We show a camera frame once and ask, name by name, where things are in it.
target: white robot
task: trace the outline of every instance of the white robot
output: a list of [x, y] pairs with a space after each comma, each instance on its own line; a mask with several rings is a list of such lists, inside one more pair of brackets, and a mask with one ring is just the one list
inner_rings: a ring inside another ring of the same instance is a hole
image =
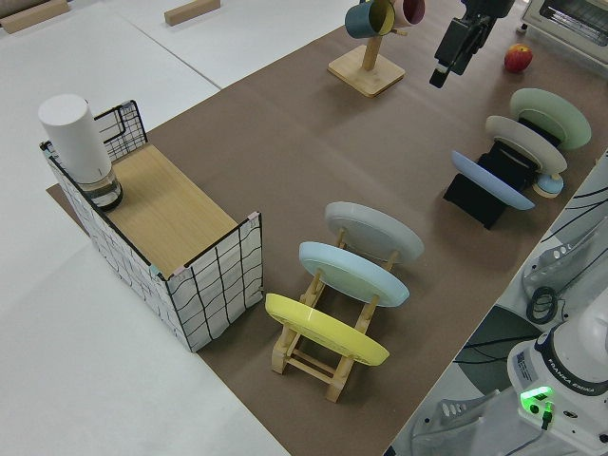
[[572, 319], [516, 345], [507, 370], [526, 422], [585, 454], [608, 453], [608, 289]]

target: apple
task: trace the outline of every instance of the apple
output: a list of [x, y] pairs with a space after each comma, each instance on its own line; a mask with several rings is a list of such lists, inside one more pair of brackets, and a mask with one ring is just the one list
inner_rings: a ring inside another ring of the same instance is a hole
[[520, 43], [509, 47], [504, 55], [504, 67], [511, 73], [524, 71], [530, 62], [532, 62], [532, 50]]

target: mug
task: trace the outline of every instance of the mug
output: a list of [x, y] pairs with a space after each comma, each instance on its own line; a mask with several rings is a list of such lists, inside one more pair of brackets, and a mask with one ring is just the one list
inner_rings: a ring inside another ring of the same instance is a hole
[[346, 13], [344, 25], [352, 38], [386, 35], [395, 23], [395, 9], [390, 0], [361, 0]]
[[408, 22], [415, 26], [425, 17], [425, 0], [404, 0], [403, 11]]
[[392, 0], [395, 28], [415, 26], [425, 15], [425, 0]]

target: plate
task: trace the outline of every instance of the plate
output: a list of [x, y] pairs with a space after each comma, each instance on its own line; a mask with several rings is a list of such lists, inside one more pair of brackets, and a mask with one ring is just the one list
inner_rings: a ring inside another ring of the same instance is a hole
[[527, 126], [501, 116], [490, 116], [485, 131], [494, 140], [505, 143], [532, 162], [542, 174], [559, 174], [568, 167], [566, 159], [551, 142]]
[[368, 366], [379, 366], [389, 351], [355, 328], [279, 294], [266, 294], [266, 312], [296, 333]]
[[452, 150], [452, 162], [461, 174], [478, 184], [504, 204], [521, 211], [534, 207], [534, 203], [520, 192], [498, 179], [486, 169], [483, 169], [475, 161], [469, 160], [463, 154], [456, 152], [455, 150]]
[[411, 262], [425, 251], [425, 244], [399, 220], [354, 202], [331, 202], [325, 208], [325, 221], [338, 235], [346, 230], [344, 241], [361, 254], [387, 261], [396, 250], [395, 263]]
[[401, 280], [353, 252], [320, 242], [300, 244], [300, 263], [313, 276], [344, 295], [363, 302], [379, 297], [379, 307], [397, 307], [409, 297]]
[[524, 118], [560, 139], [560, 148], [576, 149], [591, 140], [591, 126], [570, 102], [539, 88], [521, 88], [511, 96], [511, 115]]

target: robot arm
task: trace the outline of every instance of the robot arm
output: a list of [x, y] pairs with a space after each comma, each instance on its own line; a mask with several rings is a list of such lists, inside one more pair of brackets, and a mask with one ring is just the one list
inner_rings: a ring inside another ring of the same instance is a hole
[[509, 358], [524, 420], [586, 454], [608, 452], [608, 289], [536, 341], [516, 345]]
[[438, 88], [444, 85], [450, 71], [465, 72], [473, 54], [480, 49], [496, 23], [505, 17], [515, 0], [462, 0], [466, 13], [462, 19], [454, 18], [435, 52], [437, 68], [430, 83]]

